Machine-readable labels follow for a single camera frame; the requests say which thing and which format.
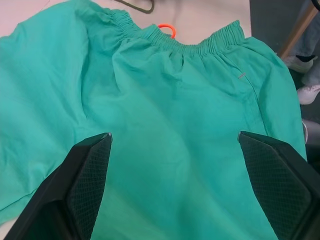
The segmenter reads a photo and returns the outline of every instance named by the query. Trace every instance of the shoe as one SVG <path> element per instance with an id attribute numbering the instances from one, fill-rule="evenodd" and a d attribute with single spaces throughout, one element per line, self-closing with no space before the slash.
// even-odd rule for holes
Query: shoe
<path id="1" fill-rule="evenodd" d="M 301 105 L 311 104 L 320 92 L 320 84 L 314 86 L 303 86 L 297 91 L 299 102 Z"/>
<path id="2" fill-rule="evenodd" d="M 299 58 L 294 56 L 287 56 L 283 62 L 284 64 L 289 68 L 292 69 L 298 73 L 305 74 L 309 71 L 309 69 L 313 66 L 314 60 L 316 60 L 318 57 L 315 56 L 313 59 L 307 62 L 301 61 Z"/>

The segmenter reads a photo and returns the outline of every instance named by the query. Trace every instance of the green fabric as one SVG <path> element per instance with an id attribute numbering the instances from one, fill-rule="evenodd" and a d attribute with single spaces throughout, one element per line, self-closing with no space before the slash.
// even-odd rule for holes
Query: green fabric
<path id="1" fill-rule="evenodd" d="M 288 69 L 238 21 L 183 45 L 125 11 L 61 3 L 0 38 L 0 91 L 0 223 L 75 143 L 111 132 L 93 240 L 277 239 L 237 136 L 305 158 L 299 103 Z"/>

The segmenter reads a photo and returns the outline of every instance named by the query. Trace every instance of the white surface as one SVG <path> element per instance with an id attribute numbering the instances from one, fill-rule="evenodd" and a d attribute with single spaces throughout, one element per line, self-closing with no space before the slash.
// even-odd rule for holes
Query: white surface
<path id="1" fill-rule="evenodd" d="M 127 1 L 150 8 L 148 0 Z M 62 0 L 0 0 L 0 36 L 11 34 L 18 23 L 60 2 Z M 198 44 L 235 20 L 240 20 L 244 35 L 251 36 L 249 0 L 155 0 L 152 14 L 138 12 L 113 0 L 96 2 L 105 8 L 127 10 L 141 28 L 150 24 L 172 24 L 176 28 L 176 40 L 183 44 Z M 13 223 L 11 221 L 0 226 L 0 240 Z"/>

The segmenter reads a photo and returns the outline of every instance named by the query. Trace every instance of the wooden pole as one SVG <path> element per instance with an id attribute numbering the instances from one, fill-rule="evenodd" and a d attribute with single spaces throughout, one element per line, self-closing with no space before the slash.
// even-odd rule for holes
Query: wooden pole
<path id="1" fill-rule="evenodd" d="M 278 56 L 282 59 L 288 56 L 289 52 L 293 48 L 293 46 L 297 43 L 298 39 L 304 33 L 308 25 L 314 19 L 316 14 L 319 11 L 315 8 L 313 3 L 310 1 L 309 6 L 305 10 L 304 14 L 298 20 L 298 22 L 294 25 L 288 39 L 286 40 L 284 46 L 278 52 Z"/>

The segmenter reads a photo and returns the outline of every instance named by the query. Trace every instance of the metal hanger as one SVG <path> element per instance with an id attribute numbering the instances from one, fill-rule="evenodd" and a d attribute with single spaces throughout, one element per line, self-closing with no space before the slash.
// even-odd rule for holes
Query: metal hanger
<path id="1" fill-rule="evenodd" d="M 128 3 L 126 1 L 123 1 L 123 0 L 114 0 L 118 3 L 121 3 L 121 4 L 124 4 L 130 8 L 133 8 L 135 10 L 138 10 L 139 12 L 142 12 L 142 13 L 145 13 L 145 14 L 150 14 L 154 11 L 154 8 L 155 8 L 155 0 L 150 0 L 151 2 L 151 8 L 149 10 L 146 10 L 146 9 L 143 9 L 143 8 L 140 8 L 140 7 L 137 7 L 135 5 L 132 5 L 131 3 Z"/>

